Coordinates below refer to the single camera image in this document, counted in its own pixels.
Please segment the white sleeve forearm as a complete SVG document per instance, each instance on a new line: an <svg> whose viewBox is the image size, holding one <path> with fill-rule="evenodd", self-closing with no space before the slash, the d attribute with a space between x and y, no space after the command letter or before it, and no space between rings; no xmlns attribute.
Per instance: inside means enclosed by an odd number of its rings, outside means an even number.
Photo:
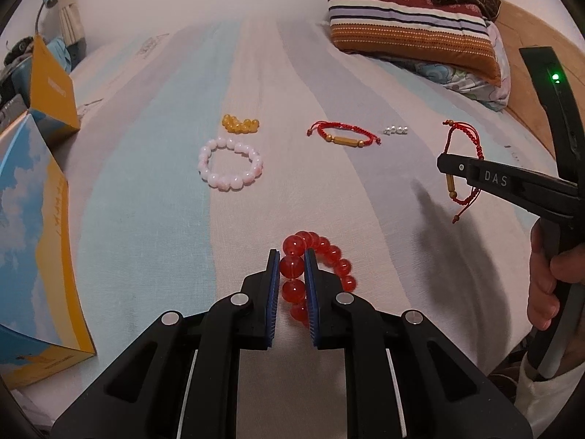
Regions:
<svg viewBox="0 0 585 439"><path fill-rule="evenodd" d="M584 374L584 364L542 382L535 380L535 374L536 370L528 363L528 356L524 356L514 406L528 421L533 437L539 438L576 390Z"/></svg>

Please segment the right hand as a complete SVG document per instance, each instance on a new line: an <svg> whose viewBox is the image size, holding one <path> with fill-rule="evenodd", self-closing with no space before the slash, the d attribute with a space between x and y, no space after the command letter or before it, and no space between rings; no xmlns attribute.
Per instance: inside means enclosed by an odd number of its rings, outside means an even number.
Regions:
<svg viewBox="0 0 585 439"><path fill-rule="evenodd" d="M557 284L584 283L584 246L579 245L567 252L546 257L542 223L535 222L531 232L531 256L529 257L528 320L539 331L546 331L553 318L560 312L560 300L554 293Z"/></svg>

